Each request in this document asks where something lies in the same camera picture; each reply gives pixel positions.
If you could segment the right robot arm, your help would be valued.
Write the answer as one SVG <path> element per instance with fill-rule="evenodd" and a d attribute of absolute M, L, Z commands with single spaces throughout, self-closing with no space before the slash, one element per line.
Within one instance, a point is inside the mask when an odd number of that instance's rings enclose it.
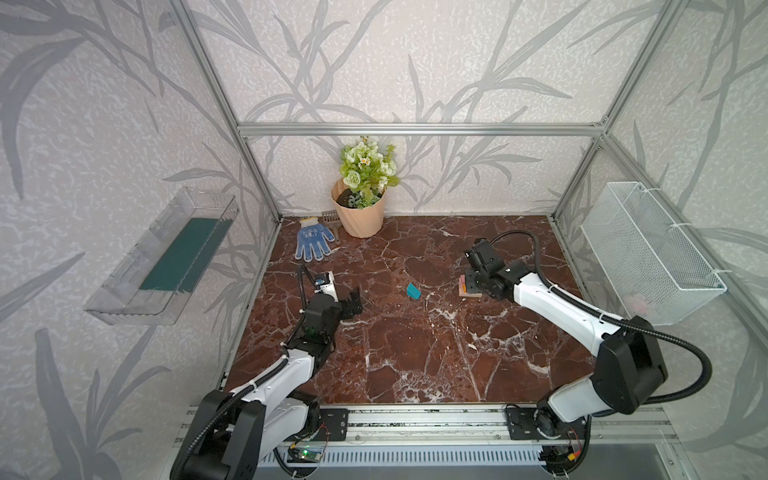
<path fill-rule="evenodd" d="M 485 238 L 464 255 L 472 272 L 470 284 L 494 300 L 533 311 L 576 339 L 595 359 L 591 374 L 556 388 L 537 404 L 533 421 L 543 437 L 557 439 L 568 425 L 597 414 L 630 415 L 646 404 L 682 400 L 710 382 L 713 366 L 702 349 L 654 329 L 640 316 L 625 319 L 585 302 L 551 282 L 539 260 L 532 265 L 507 263 Z M 664 395 L 656 392 L 668 378 L 661 343 L 688 351 L 701 366 L 692 384 Z"/>

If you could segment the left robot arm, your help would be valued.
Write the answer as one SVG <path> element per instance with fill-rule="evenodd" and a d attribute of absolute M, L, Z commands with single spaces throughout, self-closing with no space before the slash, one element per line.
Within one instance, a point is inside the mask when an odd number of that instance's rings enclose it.
<path fill-rule="evenodd" d="M 214 390 L 201 401 L 171 479 L 252 479 L 260 460 L 291 437 L 319 429 L 317 400 L 298 388 L 311 380 L 335 349 L 343 320 L 363 312 L 358 288 L 339 299 L 330 288 L 315 292 L 280 358 L 229 392 Z"/>

